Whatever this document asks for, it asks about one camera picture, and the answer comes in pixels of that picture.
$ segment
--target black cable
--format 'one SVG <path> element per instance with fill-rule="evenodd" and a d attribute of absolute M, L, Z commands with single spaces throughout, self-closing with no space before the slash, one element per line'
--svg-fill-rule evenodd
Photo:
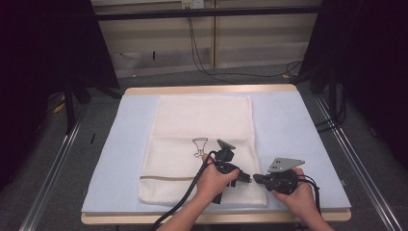
<path fill-rule="evenodd" d="M 189 27 L 190 27 L 192 59 L 194 61 L 194 65 L 201 73 L 204 73 L 204 74 L 208 75 L 210 78 L 213 78 L 213 79 L 216 79 L 216 80 L 228 83 L 228 84 L 236 85 L 235 83 L 232 83 L 232 82 L 229 82 L 229 81 L 226 81 L 226 80 L 222 80 L 222 79 L 218 79 L 218 78 L 215 78 L 214 76 L 217 76 L 217 75 L 241 75 L 241 76 L 253 76 L 253 77 L 260 77 L 260 78 L 271 78 L 271 77 L 282 76 L 284 74 L 290 73 L 291 70 L 295 69 L 298 65 L 300 65 L 302 63 L 302 61 L 290 62 L 290 63 L 288 63 L 286 65 L 286 71 L 285 72 L 279 73 L 279 74 L 273 74 L 273 75 L 258 75 L 258 74 L 234 73 L 234 72 L 210 73 L 210 72 L 208 72 L 208 70 L 206 70 L 204 68 L 204 66 L 203 66 L 203 64 L 201 62 L 200 56 L 198 54 L 197 44 L 195 42 L 195 35 L 194 35 L 194 29 L 192 27 L 191 18 L 188 17 L 188 20 L 189 20 Z M 198 67 L 198 64 L 196 63 L 195 55 L 194 55 L 194 49 L 195 49 L 195 53 L 197 55 L 198 61 L 200 63 L 201 69 Z M 294 65 L 293 67 L 289 68 L 289 65 L 294 64 L 294 63 L 297 63 L 297 64 Z"/>
<path fill-rule="evenodd" d="M 332 117 L 329 117 L 323 122 L 316 123 L 315 126 L 319 127 L 319 126 L 324 125 L 326 123 L 333 123 L 333 124 L 330 124 L 329 127 L 318 130 L 319 133 L 329 131 L 329 130 L 331 130 L 333 128 L 337 128 L 340 125 L 342 125 L 343 122 L 345 121 L 346 116 L 347 116 L 347 109 L 346 109 L 346 105 L 345 105 L 345 91 L 344 91 L 344 88 L 342 88 L 342 101 L 340 103 L 340 109 L 337 112 L 338 121 L 335 121 Z"/>
<path fill-rule="evenodd" d="M 204 66 L 203 66 L 203 64 L 202 64 L 202 62 L 201 62 L 200 55 L 198 54 L 197 43 L 195 42 L 194 29 L 193 29 L 193 27 L 192 27 L 191 18 L 188 17 L 188 20 L 189 20 L 189 27 L 190 27 L 190 40 L 191 40 L 192 60 L 194 61 L 195 67 L 196 67 L 201 73 L 207 75 L 208 77 L 210 77 L 210 78 L 212 78 L 212 79 L 215 79 L 215 80 L 218 80 L 218 81 L 227 83 L 227 84 L 236 85 L 236 84 L 233 83 L 233 82 L 229 82 L 229 81 L 222 80 L 222 79 L 218 79 L 218 78 L 214 77 L 212 74 L 208 73 L 207 70 L 204 68 Z M 196 53 L 196 55 L 197 55 L 197 58 L 198 58 L 198 60 L 199 60 L 199 63 L 200 63 L 200 65 L 201 65 L 201 68 L 202 68 L 202 69 L 200 69 L 200 68 L 198 67 L 197 62 L 195 61 L 194 48 L 195 48 L 195 53 Z"/>
<path fill-rule="evenodd" d="M 304 72 L 298 75 L 296 78 L 293 78 L 290 81 L 290 84 L 297 85 L 300 82 L 306 81 L 310 79 L 312 76 L 315 76 L 317 73 L 319 73 L 323 69 L 324 69 L 324 63 L 316 64 L 313 68 L 311 68 L 307 72 Z"/>
<path fill-rule="evenodd" d="M 165 220 L 166 218 L 168 218 L 169 216 L 171 216 L 172 214 L 174 214 L 174 212 L 176 212 L 183 204 L 184 202 L 186 202 L 186 200 L 189 198 L 192 190 L 195 187 L 195 184 L 197 183 L 198 179 L 200 178 L 201 174 L 203 173 L 203 171 L 205 170 L 205 168 L 210 165 L 208 164 L 208 160 L 210 160 L 210 157 L 212 154 L 215 154 L 215 151 L 211 151 L 207 158 L 205 159 L 205 161 L 203 162 L 203 164 L 201 165 L 200 170 L 197 172 L 197 174 L 195 175 L 194 179 L 192 180 L 189 188 L 187 189 L 186 193 L 184 194 L 184 196 L 181 198 L 181 200 L 172 208 L 170 209 L 167 213 L 165 213 L 163 216 L 159 217 L 156 222 L 154 222 L 153 226 L 150 228 L 151 231 L 154 231 L 158 228 L 159 224 Z"/>
<path fill-rule="evenodd" d="M 316 203 L 316 208 L 318 209 L 318 212 L 321 214 L 320 210 L 320 195 L 319 195 L 319 187 L 316 185 L 315 181 L 308 176 L 309 179 L 311 180 L 306 180 L 306 179 L 298 179 L 297 182 L 305 182 L 313 186 L 313 190 L 315 191 L 315 203 Z"/>
<path fill-rule="evenodd" d="M 308 178 L 309 180 L 313 181 L 313 183 L 316 185 L 315 180 L 312 177 L 308 176 L 308 175 L 297 175 L 297 176 L 303 176 L 305 178 Z"/>

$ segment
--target person's hand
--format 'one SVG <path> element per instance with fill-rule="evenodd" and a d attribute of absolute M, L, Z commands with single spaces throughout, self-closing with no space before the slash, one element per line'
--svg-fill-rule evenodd
<path fill-rule="evenodd" d="M 207 154 L 204 154 L 201 159 L 205 161 Z M 204 172 L 201 174 L 197 182 L 197 193 L 196 197 L 207 201 L 209 204 L 213 199 L 225 189 L 225 187 L 231 181 L 237 179 L 240 171 L 234 169 L 228 174 L 222 174 L 217 170 L 217 168 L 212 164 L 215 160 L 210 157 L 208 160 L 208 165 Z"/>
<path fill-rule="evenodd" d="M 293 168 L 296 175 L 304 175 L 303 170 L 298 167 Z M 297 183 L 296 190 L 289 195 L 279 193 L 277 191 L 272 191 L 272 194 L 276 199 L 282 201 L 289 210 L 296 216 L 304 219 L 311 212 L 318 212 L 316 208 L 315 199 L 313 198 L 312 186 L 305 182 Z"/>

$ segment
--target towel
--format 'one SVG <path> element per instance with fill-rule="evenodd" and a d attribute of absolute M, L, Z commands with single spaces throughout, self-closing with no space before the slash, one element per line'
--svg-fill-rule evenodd
<path fill-rule="evenodd" d="M 176 204 L 198 172 L 202 153 L 220 150 L 217 139 L 236 147 L 232 164 L 250 175 L 261 172 L 254 134 L 249 96 L 162 96 L 144 156 L 140 200 Z M 254 181 L 237 182 L 224 190 L 221 204 L 266 206 L 267 195 Z"/>

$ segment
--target metal bar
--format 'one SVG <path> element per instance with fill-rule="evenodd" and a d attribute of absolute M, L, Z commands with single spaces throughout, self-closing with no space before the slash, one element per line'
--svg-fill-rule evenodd
<path fill-rule="evenodd" d="M 83 106 L 82 110 L 79 111 L 78 120 L 75 126 L 72 128 L 71 133 L 65 135 L 64 142 L 57 154 L 57 157 L 54 161 L 54 164 L 51 166 L 50 171 L 37 195 L 36 200 L 30 208 L 27 216 L 25 217 L 23 223 L 20 226 L 20 231 L 34 231 L 37 228 L 39 220 L 45 207 L 47 205 L 48 199 L 51 196 L 52 189 L 57 182 L 61 168 L 64 165 L 66 156 L 69 153 L 69 150 L 75 141 L 76 135 L 79 131 L 82 119 L 84 117 L 86 110 L 86 105 Z"/>
<path fill-rule="evenodd" d="M 336 126 L 336 124 L 331 119 L 329 119 L 331 118 L 331 115 L 329 113 L 329 107 L 326 101 L 321 96 L 317 97 L 317 101 L 323 115 L 327 118 L 329 125 L 332 127 L 332 131 L 336 136 L 336 139 L 338 140 L 340 146 L 342 147 L 345 156 L 353 167 L 357 177 L 360 180 L 360 183 L 363 185 L 363 188 L 369 196 L 372 205 L 383 220 L 385 226 L 387 227 L 387 230 L 402 231 L 403 229 L 396 219 L 392 208 L 390 207 L 389 203 L 384 198 L 380 190 L 378 190 L 374 181 L 371 179 L 369 173 L 358 157 L 357 152 L 351 145 L 343 129 L 340 126 Z"/>
<path fill-rule="evenodd" d="M 323 9 L 321 6 L 293 6 L 293 7 L 267 7 L 267 8 L 226 8 L 226 9 L 191 9 L 191 10 L 166 10 L 149 12 L 125 12 L 125 13 L 96 13 L 83 15 L 67 15 L 47 17 L 67 17 L 70 19 L 90 19 L 98 21 L 129 20 L 129 19 L 153 19 L 175 17 L 205 17 L 205 16 L 239 16 L 239 15 L 262 15 L 262 14 L 296 14 L 296 13 L 323 13 L 333 12 L 331 9 Z"/>

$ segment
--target drawing on towel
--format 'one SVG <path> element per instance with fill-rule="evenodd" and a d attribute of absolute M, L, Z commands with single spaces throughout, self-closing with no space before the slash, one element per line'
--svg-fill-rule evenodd
<path fill-rule="evenodd" d="M 208 138 L 195 138 L 192 140 L 195 146 L 197 146 L 197 153 L 194 154 L 196 158 L 204 155 L 204 146 L 207 143 L 207 140 Z"/>

